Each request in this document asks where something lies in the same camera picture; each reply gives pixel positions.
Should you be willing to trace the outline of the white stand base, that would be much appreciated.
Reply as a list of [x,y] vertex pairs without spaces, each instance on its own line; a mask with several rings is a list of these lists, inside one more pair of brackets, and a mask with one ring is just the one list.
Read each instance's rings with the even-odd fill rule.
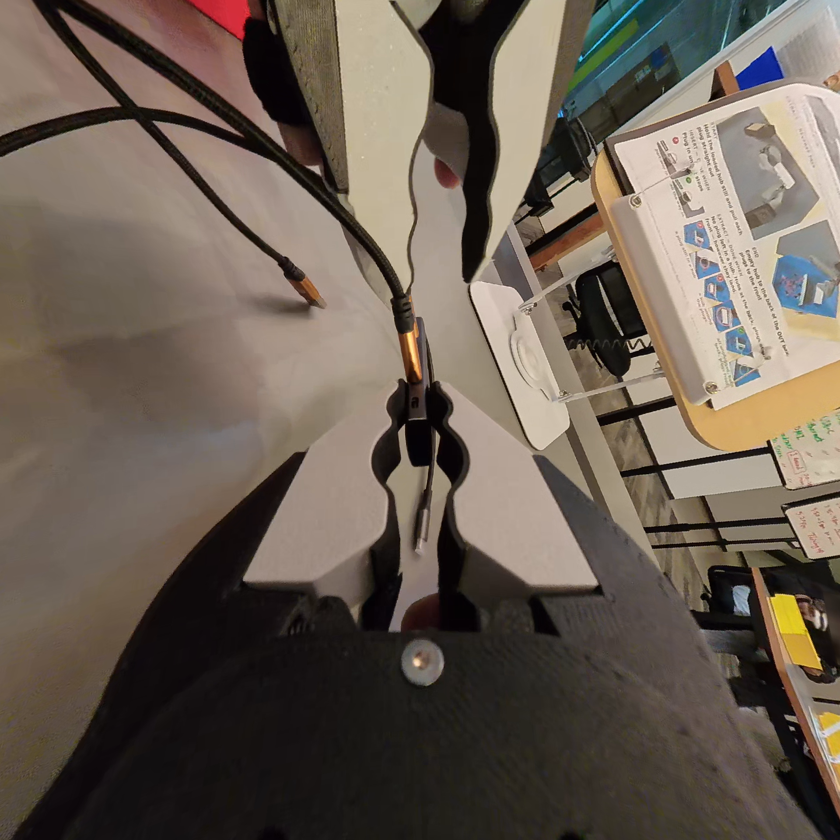
[[482,280],[468,292],[524,437],[542,451],[566,433],[571,420],[538,332],[520,310],[522,296]]

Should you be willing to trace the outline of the person's left hand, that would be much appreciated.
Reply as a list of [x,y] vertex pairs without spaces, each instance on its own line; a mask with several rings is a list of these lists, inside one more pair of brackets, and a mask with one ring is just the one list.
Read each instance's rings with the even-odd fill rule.
[[326,171],[322,146],[316,131],[310,126],[288,125],[280,133],[287,152],[301,165],[317,170],[320,175]]

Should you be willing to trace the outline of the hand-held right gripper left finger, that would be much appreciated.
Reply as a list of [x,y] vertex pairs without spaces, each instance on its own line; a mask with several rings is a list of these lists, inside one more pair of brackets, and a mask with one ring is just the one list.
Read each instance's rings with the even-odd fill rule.
[[401,537],[387,480],[400,464],[407,383],[377,393],[306,451],[250,562],[258,590],[337,597],[362,624],[390,624]]

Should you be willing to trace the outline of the whiteboard with writing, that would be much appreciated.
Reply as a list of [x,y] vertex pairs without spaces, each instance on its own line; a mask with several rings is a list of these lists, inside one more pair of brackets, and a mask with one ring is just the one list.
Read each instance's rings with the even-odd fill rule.
[[839,493],[792,502],[782,511],[808,560],[839,557]]
[[782,433],[769,441],[769,448],[787,490],[839,481],[839,410]]

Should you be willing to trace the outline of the thin black cable orange plug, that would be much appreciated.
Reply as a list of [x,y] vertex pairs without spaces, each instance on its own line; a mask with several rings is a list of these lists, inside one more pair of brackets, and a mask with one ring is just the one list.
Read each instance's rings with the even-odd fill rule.
[[[224,129],[206,120],[163,109],[142,108],[141,111],[143,116],[151,119],[153,123],[167,123],[208,134],[252,154],[257,154],[269,161],[278,160],[275,155],[269,153],[255,140],[245,138],[230,129]],[[1,156],[7,156],[30,145],[53,139],[65,133],[84,130],[107,123],[126,121],[135,122],[134,117],[126,108],[106,107],[74,112],[43,122],[33,123],[2,135]]]

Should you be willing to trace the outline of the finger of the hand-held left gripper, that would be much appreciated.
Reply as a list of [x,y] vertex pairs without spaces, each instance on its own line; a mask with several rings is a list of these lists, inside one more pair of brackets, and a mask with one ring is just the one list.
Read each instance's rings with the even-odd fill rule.
[[434,66],[423,141],[462,187],[463,279],[489,263],[569,90],[593,2],[423,2]]
[[422,12],[423,2],[276,3],[276,34],[320,140],[324,177],[404,289],[413,280],[413,165],[432,97]]

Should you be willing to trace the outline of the dark USB hub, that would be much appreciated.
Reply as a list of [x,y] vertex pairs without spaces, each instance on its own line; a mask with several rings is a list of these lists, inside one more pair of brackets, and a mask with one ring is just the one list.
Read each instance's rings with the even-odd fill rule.
[[436,451],[436,431],[428,415],[429,382],[405,383],[403,412],[406,453],[413,467],[431,468]]

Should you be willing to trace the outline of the black utility cart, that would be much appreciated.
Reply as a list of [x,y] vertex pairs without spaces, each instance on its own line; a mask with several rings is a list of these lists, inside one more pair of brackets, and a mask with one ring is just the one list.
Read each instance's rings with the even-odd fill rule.
[[528,214],[540,217],[552,209],[549,188],[563,175],[570,175],[575,182],[588,181],[595,154],[596,143],[583,122],[560,112],[524,193],[522,202],[528,206]]

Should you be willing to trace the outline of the yellow plastic object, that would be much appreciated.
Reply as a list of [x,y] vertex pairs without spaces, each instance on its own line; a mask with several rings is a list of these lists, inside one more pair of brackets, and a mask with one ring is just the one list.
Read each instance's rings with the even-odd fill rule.
[[778,594],[770,597],[770,609],[784,651],[793,665],[799,666],[808,676],[823,673],[823,663],[805,624],[802,611],[793,595]]

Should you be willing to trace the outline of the red plastic bin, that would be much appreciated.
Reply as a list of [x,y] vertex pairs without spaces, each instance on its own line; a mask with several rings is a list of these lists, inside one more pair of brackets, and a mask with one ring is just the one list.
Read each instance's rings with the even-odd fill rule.
[[250,16],[249,1],[188,1],[220,28],[242,40]]

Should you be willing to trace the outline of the wooden workbench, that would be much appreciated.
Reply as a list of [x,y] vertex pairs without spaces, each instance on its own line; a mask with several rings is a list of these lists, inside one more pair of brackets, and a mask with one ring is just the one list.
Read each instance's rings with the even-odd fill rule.
[[[751,616],[759,648],[769,657],[784,696],[834,809],[838,810],[838,585],[815,580],[803,569],[752,569]],[[799,603],[823,673],[807,675],[788,658],[770,609],[772,595]]]

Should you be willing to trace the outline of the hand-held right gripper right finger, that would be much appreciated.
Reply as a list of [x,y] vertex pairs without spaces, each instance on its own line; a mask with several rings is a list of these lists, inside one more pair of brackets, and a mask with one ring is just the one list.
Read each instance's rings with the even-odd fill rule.
[[451,384],[432,384],[436,465],[449,489],[437,538],[441,624],[601,586],[531,449]]

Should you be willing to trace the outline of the black office chair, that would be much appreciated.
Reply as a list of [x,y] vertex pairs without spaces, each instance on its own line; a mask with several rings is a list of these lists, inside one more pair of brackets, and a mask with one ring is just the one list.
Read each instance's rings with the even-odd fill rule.
[[618,380],[629,372],[633,358],[653,352],[644,343],[648,331],[615,260],[590,268],[572,281],[562,308],[574,321],[574,331],[563,337],[566,349],[587,350]]

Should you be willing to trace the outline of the blue sign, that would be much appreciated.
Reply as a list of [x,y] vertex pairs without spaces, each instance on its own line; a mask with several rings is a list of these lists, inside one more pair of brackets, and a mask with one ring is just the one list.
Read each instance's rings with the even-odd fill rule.
[[761,85],[781,81],[784,71],[773,47],[767,48],[761,55],[736,74],[738,88],[745,91]]

